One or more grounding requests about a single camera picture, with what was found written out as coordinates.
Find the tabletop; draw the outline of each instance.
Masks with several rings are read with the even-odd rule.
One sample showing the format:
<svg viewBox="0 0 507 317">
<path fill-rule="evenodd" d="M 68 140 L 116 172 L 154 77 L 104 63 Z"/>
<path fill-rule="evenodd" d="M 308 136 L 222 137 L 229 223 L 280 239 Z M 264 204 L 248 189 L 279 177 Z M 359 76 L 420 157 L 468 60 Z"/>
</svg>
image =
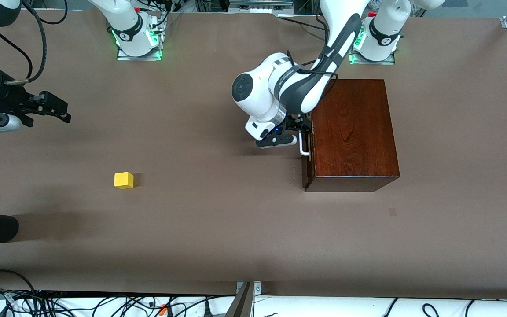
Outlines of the tabletop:
<svg viewBox="0 0 507 317">
<path fill-rule="evenodd" d="M 41 12 L 46 20 L 60 12 Z M 0 134 L 0 214 L 18 237 L 0 269 L 38 289 L 507 298 L 507 30 L 495 18 L 411 18 L 394 66 L 345 63 L 386 83 L 400 179 L 374 193 L 307 193 L 296 147 L 259 150 L 231 98 L 241 72 L 321 34 L 268 14 L 183 14 L 163 60 L 117 62 L 97 10 L 45 26 L 26 86 L 69 103 Z M 2 34 L 30 54 L 22 12 Z M 0 40 L 0 68 L 26 62 Z M 138 187 L 117 189 L 130 171 Z M 0 276 L 0 286 L 21 287 Z"/>
</svg>

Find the brown wooden cabinet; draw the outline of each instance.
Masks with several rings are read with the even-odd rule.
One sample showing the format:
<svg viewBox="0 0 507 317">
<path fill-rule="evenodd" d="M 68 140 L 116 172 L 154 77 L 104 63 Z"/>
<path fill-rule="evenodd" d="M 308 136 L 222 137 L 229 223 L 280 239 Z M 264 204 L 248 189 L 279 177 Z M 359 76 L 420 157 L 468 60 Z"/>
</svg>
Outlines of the brown wooden cabinet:
<svg viewBox="0 0 507 317">
<path fill-rule="evenodd" d="M 372 192 L 400 177 L 383 80 L 338 80 L 303 142 L 309 192 Z"/>
</svg>

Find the table surface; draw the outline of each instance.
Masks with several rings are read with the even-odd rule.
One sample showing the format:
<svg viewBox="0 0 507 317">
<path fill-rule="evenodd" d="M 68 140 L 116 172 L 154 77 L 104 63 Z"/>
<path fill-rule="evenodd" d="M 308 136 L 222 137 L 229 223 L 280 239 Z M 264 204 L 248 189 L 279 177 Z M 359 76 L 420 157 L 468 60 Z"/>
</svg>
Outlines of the table surface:
<svg viewBox="0 0 507 317">
<path fill-rule="evenodd" d="M 42 12 L 57 20 L 61 12 Z M 507 30 L 495 18 L 412 18 L 384 79 L 400 179 L 374 193 L 306 193 L 296 147 L 259 150 L 231 99 L 238 74 L 317 33 L 272 15 L 184 14 L 161 62 L 116 62 L 97 10 L 45 26 L 28 85 L 69 103 L 0 134 L 0 214 L 22 228 L 0 268 L 38 289 L 507 297 Z M 40 60 L 22 12 L 2 33 Z M 0 40 L 0 68 L 26 62 Z M 116 189 L 131 171 L 140 186 Z M 0 286 L 24 287 L 0 276 Z"/>
</svg>

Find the wooden box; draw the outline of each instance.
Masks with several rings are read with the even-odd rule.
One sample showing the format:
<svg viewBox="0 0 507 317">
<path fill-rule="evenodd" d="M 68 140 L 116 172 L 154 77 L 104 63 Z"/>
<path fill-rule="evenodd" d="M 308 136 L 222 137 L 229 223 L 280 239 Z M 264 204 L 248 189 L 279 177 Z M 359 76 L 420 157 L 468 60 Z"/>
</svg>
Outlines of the wooden box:
<svg viewBox="0 0 507 317">
<path fill-rule="evenodd" d="M 383 80 L 338 80 L 303 142 L 308 192 L 373 192 L 400 176 Z"/>
</svg>

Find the yellow block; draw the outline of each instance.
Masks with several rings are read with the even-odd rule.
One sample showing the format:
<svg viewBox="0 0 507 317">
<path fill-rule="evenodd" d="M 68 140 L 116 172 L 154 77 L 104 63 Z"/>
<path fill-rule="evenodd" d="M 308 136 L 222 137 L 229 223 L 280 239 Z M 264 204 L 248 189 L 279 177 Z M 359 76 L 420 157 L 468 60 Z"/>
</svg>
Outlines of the yellow block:
<svg viewBox="0 0 507 317">
<path fill-rule="evenodd" d="M 130 174 L 127 171 L 123 171 L 122 173 L 114 174 L 114 186 L 119 189 L 127 189 L 134 187 L 134 175 Z"/>
</svg>

